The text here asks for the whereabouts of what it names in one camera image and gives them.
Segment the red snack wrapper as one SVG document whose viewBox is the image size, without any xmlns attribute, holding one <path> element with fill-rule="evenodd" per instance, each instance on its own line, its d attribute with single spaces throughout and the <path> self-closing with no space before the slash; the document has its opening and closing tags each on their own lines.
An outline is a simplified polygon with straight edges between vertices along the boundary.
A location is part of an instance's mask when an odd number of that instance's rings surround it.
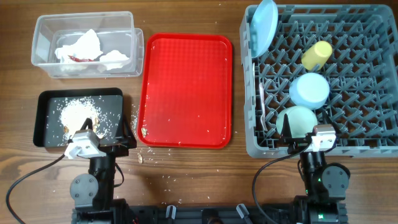
<svg viewBox="0 0 398 224">
<path fill-rule="evenodd" d="M 72 60 L 74 62 L 93 62 L 93 60 L 89 59 L 89 58 L 77 58 L 72 55 L 68 55 L 68 57 L 70 60 Z"/>
</svg>

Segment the small white napkin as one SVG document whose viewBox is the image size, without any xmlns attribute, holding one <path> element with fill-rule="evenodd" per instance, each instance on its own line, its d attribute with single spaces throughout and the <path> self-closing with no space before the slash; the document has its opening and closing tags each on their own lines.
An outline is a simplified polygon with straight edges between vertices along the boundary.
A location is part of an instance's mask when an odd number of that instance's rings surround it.
<svg viewBox="0 0 398 224">
<path fill-rule="evenodd" d="M 112 50 L 106 55 L 102 55 L 99 60 L 100 62 L 104 62 L 103 65 L 105 70 L 123 68 L 125 64 L 129 63 L 129 57 L 118 50 Z"/>
</svg>

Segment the yellow cup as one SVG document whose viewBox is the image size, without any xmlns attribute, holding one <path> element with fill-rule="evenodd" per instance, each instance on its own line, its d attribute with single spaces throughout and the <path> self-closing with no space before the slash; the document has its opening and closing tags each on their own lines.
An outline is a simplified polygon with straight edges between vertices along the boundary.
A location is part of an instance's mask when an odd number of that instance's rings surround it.
<svg viewBox="0 0 398 224">
<path fill-rule="evenodd" d="M 319 71 L 333 53 L 331 44 L 321 40 L 311 46 L 302 56 L 302 65 L 307 70 Z"/>
</svg>

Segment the green bowl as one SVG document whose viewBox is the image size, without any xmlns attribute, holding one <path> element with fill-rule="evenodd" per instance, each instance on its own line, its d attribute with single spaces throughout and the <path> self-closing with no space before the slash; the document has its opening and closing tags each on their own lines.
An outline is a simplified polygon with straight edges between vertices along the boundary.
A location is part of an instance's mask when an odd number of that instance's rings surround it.
<svg viewBox="0 0 398 224">
<path fill-rule="evenodd" d="M 313 131 L 318 124 L 315 113 L 304 106 L 293 106 L 282 110 L 276 120 L 276 128 L 279 134 L 282 133 L 284 115 L 288 116 L 290 131 L 293 138 L 304 138 L 307 133 Z"/>
</svg>

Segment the light blue plate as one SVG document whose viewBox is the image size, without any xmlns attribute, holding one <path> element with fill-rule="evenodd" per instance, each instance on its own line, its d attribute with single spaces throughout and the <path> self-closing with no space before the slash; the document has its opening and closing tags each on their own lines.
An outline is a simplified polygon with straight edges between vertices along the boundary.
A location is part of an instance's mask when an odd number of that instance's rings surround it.
<svg viewBox="0 0 398 224">
<path fill-rule="evenodd" d="M 263 0 L 249 26 L 252 58 L 260 57 L 270 47 L 278 23 L 278 9 L 273 0 Z"/>
</svg>

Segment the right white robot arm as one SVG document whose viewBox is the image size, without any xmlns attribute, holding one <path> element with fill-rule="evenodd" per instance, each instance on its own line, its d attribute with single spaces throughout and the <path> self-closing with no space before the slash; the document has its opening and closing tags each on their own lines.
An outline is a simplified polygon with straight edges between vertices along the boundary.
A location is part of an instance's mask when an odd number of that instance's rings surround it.
<svg viewBox="0 0 398 224">
<path fill-rule="evenodd" d="M 290 156 L 300 156 L 299 173 L 306 195 L 296 196 L 289 205 L 290 223 L 348 223 L 346 198 L 351 173 L 339 163 L 327 163 L 325 156 L 336 147 L 338 132 L 330 118 L 302 138 L 293 138 L 289 117 L 284 115 L 279 140 L 288 144 Z"/>
</svg>

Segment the large white napkin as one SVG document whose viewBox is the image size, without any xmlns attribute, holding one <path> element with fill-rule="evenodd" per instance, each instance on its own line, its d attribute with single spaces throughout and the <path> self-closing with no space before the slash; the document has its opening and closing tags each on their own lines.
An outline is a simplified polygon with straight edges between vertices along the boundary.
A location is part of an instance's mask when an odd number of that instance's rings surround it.
<svg viewBox="0 0 398 224">
<path fill-rule="evenodd" d="M 74 44 L 63 45 L 55 50 L 55 56 L 61 63 L 75 63 L 68 55 L 77 58 L 89 58 L 93 61 L 102 55 L 100 40 L 93 29 L 83 34 Z"/>
</svg>

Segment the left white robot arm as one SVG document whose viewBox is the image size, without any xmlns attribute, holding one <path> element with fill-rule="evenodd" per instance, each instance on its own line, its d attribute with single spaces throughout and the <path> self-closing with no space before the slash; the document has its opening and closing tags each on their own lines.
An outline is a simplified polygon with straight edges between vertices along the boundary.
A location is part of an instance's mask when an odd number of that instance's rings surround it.
<svg viewBox="0 0 398 224">
<path fill-rule="evenodd" d="M 139 218 L 124 199 L 114 198 L 114 189 L 120 184 L 114 182 L 116 171 L 121 168 L 116 158 L 126 157 L 137 141 L 125 117 L 119 120 L 116 142 L 101 145 L 100 138 L 93 131 L 93 122 L 86 119 L 81 129 L 68 141 L 65 155 L 90 161 L 86 174 L 74 178 L 70 195 L 75 202 L 72 223 L 138 223 Z"/>
</svg>

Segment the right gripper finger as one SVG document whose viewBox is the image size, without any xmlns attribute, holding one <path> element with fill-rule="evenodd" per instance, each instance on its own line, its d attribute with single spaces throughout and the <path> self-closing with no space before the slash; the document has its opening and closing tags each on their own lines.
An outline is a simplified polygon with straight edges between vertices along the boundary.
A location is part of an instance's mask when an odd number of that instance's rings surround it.
<svg viewBox="0 0 398 224">
<path fill-rule="evenodd" d="M 280 133 L 280 138 L 281 139 L 290 139 L 291 137 L 292 137 L 292 133 L 290 130 L 289 117 L 287 114 L 285 114 L 284 120 L 283 120 L 283 125 L 282 125 L 282 130 Z"/>
<path fill-rule="evenodd" d="M 322 110 L 322 121 L 323 124 L 330 124 L 333 128 L 335 127 L 334 122 L 329 117 L 328 113 L 325 110 Z"/>
</svg>

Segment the light blue bowl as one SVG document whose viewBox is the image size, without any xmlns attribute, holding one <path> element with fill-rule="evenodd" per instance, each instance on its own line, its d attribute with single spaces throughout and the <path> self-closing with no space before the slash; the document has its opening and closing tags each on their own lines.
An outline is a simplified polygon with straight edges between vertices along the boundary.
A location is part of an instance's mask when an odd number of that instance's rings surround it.
<svg viewBox="0 0 398 224">
<path fill-rule="evenodd" d="M 330 94 L 326 78 L 317 73 L 306 73 L 296 78 L 289 87 L 290 99 L 297 106 L 311 110 L 321 108 Z"/>
</svg>

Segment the white plastic fork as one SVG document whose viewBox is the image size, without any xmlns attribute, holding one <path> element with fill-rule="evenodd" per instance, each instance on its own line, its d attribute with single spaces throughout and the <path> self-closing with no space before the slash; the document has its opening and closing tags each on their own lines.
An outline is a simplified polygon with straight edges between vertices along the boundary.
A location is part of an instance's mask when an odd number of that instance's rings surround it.
<svg viewBox="0 0 398 224">
<path fill-rule="evenodd" d="M 266 126 L 266 106 L 265 106 L 265 98 L 264 98 L 264 85 L 262 83 L 259 84 L 259 95 L 260 95 L 260 103 L 261 103 L 261 125 L 265 132 L 267 132 Z"/>
</svg>

